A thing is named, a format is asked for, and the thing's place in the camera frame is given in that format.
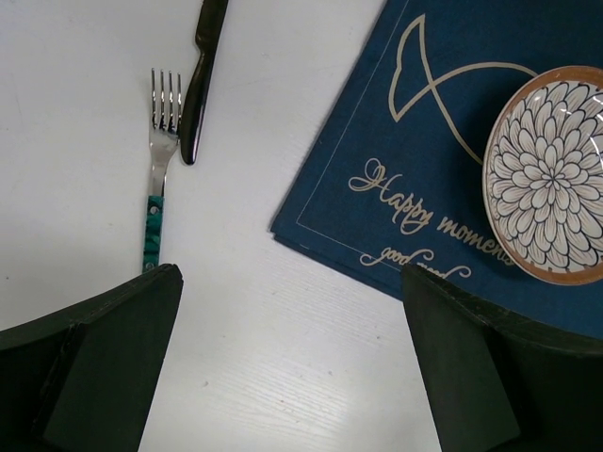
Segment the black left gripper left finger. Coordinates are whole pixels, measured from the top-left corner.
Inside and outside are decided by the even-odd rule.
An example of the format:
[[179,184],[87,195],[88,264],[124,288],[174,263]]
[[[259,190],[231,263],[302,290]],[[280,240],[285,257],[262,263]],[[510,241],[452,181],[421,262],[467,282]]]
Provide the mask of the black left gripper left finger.
[[164,264],[3,330],[2,450],[138,450],[183,285]]

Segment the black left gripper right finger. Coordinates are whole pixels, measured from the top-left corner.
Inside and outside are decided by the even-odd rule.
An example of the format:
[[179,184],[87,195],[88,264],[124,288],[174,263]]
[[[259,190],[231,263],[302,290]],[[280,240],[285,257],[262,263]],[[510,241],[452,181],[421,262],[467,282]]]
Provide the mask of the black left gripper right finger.
[[466,293],[420,266],[402,297],[444,451],[599,451],[602,342]]

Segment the floral ceramic plate orange rim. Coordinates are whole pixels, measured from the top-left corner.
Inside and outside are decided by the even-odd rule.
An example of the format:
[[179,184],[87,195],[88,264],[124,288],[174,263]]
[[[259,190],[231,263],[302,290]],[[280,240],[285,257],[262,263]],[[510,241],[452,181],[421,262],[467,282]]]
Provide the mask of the floral ceramic plate orange rim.
[[602,278],[602,71],[564,66],[523,85],[498,115],[482,164],[495,238],[532,277]]

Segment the blue cloth placemat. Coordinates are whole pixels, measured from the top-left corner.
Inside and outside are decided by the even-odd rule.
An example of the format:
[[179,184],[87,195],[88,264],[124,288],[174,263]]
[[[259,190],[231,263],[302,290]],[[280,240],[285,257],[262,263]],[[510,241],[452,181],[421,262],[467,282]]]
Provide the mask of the blue cloth placemat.
[[271,225],[274,238],[400,298],[403,265],[600,337],[602,286],[518,268],[484,211],[481,160],[533,76],[602,63],[598,1],[388,1]]

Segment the black table knife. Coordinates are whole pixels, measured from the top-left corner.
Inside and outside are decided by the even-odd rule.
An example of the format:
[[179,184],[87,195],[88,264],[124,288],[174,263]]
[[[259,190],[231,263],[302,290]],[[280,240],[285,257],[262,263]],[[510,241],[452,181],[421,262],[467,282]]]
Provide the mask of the black table knife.
[[194,41],[200,55],[187,88],[181,124],[181,157],[192,166],[197,159],[208,91],[228,0],[204,0]]

